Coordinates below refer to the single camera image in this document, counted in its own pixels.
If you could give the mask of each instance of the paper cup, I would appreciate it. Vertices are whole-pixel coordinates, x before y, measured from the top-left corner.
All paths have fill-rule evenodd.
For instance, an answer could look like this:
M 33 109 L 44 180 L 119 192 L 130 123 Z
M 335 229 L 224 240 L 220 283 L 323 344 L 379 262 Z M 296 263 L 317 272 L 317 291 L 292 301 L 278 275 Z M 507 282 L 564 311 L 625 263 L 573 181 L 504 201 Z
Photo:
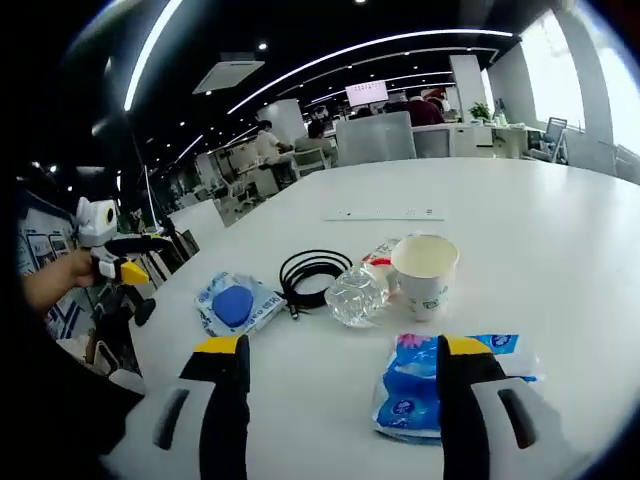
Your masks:
M 453 243 L 435 235 L 411 235 L 393 249 L 391 265 L 416 320 L 434 320 L 444 313 L 459 257 Z

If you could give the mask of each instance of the screen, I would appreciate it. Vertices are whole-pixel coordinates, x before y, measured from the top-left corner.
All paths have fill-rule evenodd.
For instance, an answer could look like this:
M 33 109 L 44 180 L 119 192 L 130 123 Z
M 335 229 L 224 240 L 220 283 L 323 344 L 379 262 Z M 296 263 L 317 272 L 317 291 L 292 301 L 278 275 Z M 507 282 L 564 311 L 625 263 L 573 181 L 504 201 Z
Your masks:
M 387 85 L 383 80 L 376 82 L 359 83 L 345 88 L 349 104 L 352 107 L 365 103 L 381 102 L 389 100 Z

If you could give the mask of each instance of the ceiling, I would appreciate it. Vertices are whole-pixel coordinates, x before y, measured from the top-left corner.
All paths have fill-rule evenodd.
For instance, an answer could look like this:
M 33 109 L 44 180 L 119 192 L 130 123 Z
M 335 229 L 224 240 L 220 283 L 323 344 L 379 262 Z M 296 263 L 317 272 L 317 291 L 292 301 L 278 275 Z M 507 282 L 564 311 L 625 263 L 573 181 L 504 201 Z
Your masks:
M 37 86 L 44 86 L 41 90 L 45 93 L 36 97 L 32 122 L 32 132 L 40 140 L 32 146 L 32 158 L 41 163 L 104 165 L 135 160 L 127 158 L 130 152 L 116 154 L 115 160 L 113 151 L 105 154 L 105 141 L 92 136 L 91 128 L 124 103 L 138 54 L 167 2 L 121 3 L 129 4 L 129 8 L 107 26 L 97 29 L 92 41 L 83 49 L 74 50 L 61 67 L 55 68 L 56 57 L 47 57 L 51 73 L 39 77 L 41 84 Z M 386 79 L 449 71 L 448 57 L 452 51 L 434 49 L 457 47 L 456 52 L 466 53 L 467 48 L 472 48 L 484 68 L 508 51 L 518 38 L 445 34 L 368 46 L 305 69 L 227 114 L 256 90 L 312 60 L 362 42 L 415 31 L 481 28 L 518 34 L 548 8 L 548 3 L 183 0 L 152 50 L 125 121 L 132 127 L 144 162 L 162 167 L 174 162 L 201 134 L 202 141 L 184 158 L 193 158 L 192 155 L 240 135 L 249 124 L 254 124 L 255 113 L 264 102 L 297 98 L 304 110 L 312 100 L 346 85 L 369 81 L 372 74 L 373 79 Z M 63 25 L 66 30 L 60 38 L 51 42 L 69 43 L 74 38 L 74 29 L 78 32 L 99 9 L 100 2 L 84 2 L 82 11 L 66 18 Z M 266 42 L 268 48 L 259 51 L 260 42 Z M 265 64 L 236 87 L 211 95 L 193 95 L 196 86 L 219 61 L 221 52 L 250 52 Z M 106 82 L 104 71 L 109 58 L 111 70 Z M 393 83 L 402 87 L 448 81 L 451 76 L 442 74 Z M 291 87 L 295 88 L 279 96 Z M 342 98 L 336 96 L 328 102 L 339 103 Z M 110 137 L 108 141 L 117 140 Z

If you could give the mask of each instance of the plastic water bottle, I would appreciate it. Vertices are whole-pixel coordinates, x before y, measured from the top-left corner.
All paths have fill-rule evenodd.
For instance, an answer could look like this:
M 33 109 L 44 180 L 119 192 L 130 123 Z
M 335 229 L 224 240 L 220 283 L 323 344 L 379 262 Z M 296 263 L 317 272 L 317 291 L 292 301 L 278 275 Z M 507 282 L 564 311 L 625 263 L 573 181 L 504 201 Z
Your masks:
M 384 271 L 368 263 L 351 267 L 324 293 L 331 315 L 348 327 L 374 327 L 369 317 L 389 298 Z

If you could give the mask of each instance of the coiled cable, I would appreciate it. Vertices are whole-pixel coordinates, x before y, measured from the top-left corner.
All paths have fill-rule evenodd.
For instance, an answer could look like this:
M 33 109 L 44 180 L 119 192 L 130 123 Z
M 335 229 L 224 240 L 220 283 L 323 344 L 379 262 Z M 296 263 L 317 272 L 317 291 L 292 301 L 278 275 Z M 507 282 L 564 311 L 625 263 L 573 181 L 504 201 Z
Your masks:
M 303 256 L 306 258 L 287 268 L 289 263 Z M 305 250 L 289 257 L 280 267 L 280 285 L 293 319 L 298 319 L 300 311 L 321 307 L 326 303 L 326 288 L 315 293 L 298 293 L 296 286 L 301 281 L 322 274 L 338 278 L 352 266 L 353 263 L 347 256 L 332 250 Z

